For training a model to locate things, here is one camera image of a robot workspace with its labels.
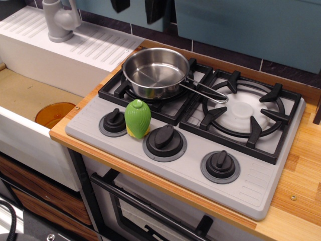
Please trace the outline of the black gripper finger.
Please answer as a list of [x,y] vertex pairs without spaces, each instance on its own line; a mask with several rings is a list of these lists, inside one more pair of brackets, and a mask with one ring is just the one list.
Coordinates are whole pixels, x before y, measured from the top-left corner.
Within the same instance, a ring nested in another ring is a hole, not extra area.
[[145,13],[147,24],[153,24],[162,18],[166,10],[164,0],[145,0]]
[[117,13],[120,13],[130,7],[130,0],[111,0],[110,2]]

